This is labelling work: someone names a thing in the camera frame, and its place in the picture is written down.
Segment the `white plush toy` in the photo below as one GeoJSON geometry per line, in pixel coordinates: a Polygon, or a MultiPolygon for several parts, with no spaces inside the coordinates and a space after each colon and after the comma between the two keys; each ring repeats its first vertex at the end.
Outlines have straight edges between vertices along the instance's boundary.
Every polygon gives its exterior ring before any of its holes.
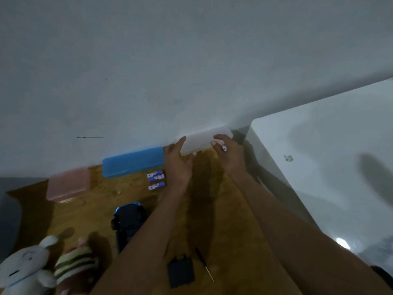
{"type": "Polygon", "coordinates": [[[38,245],[23,248],[0,264],[2,295],[47,295],[56,288],[53,272],[44,269],[56,236],[47,236],[38,245]]]}

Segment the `striped plush toy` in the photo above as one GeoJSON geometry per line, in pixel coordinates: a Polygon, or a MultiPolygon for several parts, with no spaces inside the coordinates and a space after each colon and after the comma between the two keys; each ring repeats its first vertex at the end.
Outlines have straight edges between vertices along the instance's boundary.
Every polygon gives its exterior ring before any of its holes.
{"type": "Polygon", "coordinates": [[[79,238],[78,245],[69,248],[56,262],[55,295],[89,295],[96,284],[98,269],[98,256],[86,238],[79,238]]]}

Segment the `blue plastic storage box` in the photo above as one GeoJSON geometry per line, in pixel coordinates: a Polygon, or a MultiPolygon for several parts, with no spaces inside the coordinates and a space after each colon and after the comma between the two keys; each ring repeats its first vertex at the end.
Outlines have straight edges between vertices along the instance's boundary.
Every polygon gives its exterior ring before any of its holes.
{"type": "Polygon", "coordinates": [[[164,148],[155,147],[132,153],[120,154],[102,160],[102,175],[116,178],[157,168],[164,163],[164,148]]]}

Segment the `black pouch with blue trim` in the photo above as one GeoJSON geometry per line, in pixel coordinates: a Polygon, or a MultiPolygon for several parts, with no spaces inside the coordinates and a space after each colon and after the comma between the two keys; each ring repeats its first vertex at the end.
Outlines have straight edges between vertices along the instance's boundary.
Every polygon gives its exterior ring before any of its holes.
{"type": "Polygon", "coordinates": [[[147,212],[140,202],[132,202],[116,208],[111,220],[111,228],[115,231],[118,253],[122,252],[147,218],[147,212]]]}

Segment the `person's left forearm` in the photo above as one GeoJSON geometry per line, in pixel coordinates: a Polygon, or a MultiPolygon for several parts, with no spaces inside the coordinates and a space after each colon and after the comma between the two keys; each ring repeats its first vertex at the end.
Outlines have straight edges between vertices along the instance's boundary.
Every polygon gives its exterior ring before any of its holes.
{"type": "Polygon", "coordinates": [[[188,181],[168,183],[153,213],[105,271],[90,295],[151,295],[188,181]]]}

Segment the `white plastic storage box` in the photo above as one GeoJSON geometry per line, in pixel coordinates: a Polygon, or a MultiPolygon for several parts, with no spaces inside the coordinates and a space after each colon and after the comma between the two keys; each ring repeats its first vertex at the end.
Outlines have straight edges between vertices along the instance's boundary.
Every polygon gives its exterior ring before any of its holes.
{"type": "MultiPolygon", "coordinates": [[[[214,136],[217,134],[225,134],[232,138],[233,133],[227,126],[210,128],[203,132],[186,134],[186,140],[180,150],[182,156],[192,154],[194,152],[203,151],[211,147],[211,141],[215,140],[214,136]]],[[[223,145],[222,140],[215,140],[217,143],[223,145]]]]}

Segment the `person's right hand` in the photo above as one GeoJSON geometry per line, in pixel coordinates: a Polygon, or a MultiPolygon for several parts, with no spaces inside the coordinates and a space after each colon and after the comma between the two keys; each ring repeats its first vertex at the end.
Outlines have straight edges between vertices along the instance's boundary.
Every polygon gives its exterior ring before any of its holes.
{"type": "Polygon", "coordinates": [[[214,139],[222,140],[224,145],[227,146],[225,154],[218,155],[224,171],[234,183],[242,181],[248,176],[243,146],[225,134],[217,134],[214,136],[214,139]]]}

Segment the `pink plastic storage box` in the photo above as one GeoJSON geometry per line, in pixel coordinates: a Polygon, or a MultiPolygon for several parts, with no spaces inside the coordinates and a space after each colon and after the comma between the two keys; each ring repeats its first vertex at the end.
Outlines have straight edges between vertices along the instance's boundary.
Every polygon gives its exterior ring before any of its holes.
{"type": "Polygon", "coordinates": [[[46,199],[57,203],[66,203],[91,188],[88,167],[75,168],[52,175],[48,179],[46,199]]]}

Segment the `person's right forearm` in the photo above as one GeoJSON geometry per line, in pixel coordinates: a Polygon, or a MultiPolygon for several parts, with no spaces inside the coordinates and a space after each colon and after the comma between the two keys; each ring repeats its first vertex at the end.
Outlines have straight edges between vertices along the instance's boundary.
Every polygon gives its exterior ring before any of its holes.
{"type": "Polygon", "coordinates": [[[305,222],[246,170],[228,173],[272,251],[304,295],[393,295],[371,267],[305,222]]]}

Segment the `white cabinet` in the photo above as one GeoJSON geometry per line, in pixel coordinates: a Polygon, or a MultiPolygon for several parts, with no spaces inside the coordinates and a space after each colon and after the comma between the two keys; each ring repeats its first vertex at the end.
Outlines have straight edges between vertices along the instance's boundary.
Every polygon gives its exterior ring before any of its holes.
{"type": "Polygon", "coordinates": [[[244,147],[293,213],[393,277],[393,78],[255,119],[244,147]]]}

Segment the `black handled screwdriver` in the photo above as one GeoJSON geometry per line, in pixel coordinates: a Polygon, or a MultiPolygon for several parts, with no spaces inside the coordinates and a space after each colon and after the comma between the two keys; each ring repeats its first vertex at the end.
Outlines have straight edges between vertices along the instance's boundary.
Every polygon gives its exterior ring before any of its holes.
{"type": "Polygon", "coordinates": [[[209,268],[208,268],[207,262],[205,261],[205,259],[204,259],[203,255],[202,255],[202,253],[200,252],[200,250],[199,250],[197,247],[195,247],[194,250],[195,250],[195,253],[196,253],[197,257],[199,258],[200,262],[203,264],[205,270],[206,270],[207,273],[209,274],[209,277],[210,277],[211,280],[214,282],[214,278],[213,278],[213,276],[212,276],[212,274],[211,274],[211,272],[210,272],[210,270],[209,270],[209,268]]]}

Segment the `black flat wallet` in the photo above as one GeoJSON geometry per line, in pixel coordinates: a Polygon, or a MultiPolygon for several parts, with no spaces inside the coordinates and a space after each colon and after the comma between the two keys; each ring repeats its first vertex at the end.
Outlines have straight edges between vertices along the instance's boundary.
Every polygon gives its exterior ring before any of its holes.
{"type": "Polygon", "coordinates": [[[173,258],[167,265],[169,285],[171,289],[189,285],[195,281],[193,261],[187,255],[173,258]]]}

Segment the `person's left hand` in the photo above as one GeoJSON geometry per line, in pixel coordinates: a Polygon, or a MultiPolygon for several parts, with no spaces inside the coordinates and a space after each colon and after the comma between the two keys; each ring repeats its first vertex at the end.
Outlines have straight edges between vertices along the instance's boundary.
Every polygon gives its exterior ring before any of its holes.
{"type": "Polygon", "coordinates": [[[179,139],[177,143],[164,147],[164,169],[168,187],[179,193],[184,193],[192,178],[193,166],[187,166],[188,158],[182,157],[180,150],[186,140],[186,136],[179,139]]]}

